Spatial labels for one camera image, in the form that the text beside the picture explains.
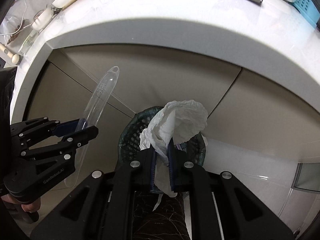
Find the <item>person left hand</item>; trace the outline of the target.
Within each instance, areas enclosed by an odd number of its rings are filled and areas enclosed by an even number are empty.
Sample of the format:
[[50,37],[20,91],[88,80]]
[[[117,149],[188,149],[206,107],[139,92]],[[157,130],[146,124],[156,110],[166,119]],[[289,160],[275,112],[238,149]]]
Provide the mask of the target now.
[[20,206],[24,212],[34,213],[36,211],[39,211],[39,209],[41,207],[41,199],[40,198],[38,198],[37,200],[35,200],[31,204],[22,204],[21,202],[19,202],[16,198],[14,198],[10,194],[6,194],[4,196],[1,196],[1,199],[7,203],[20,204]]

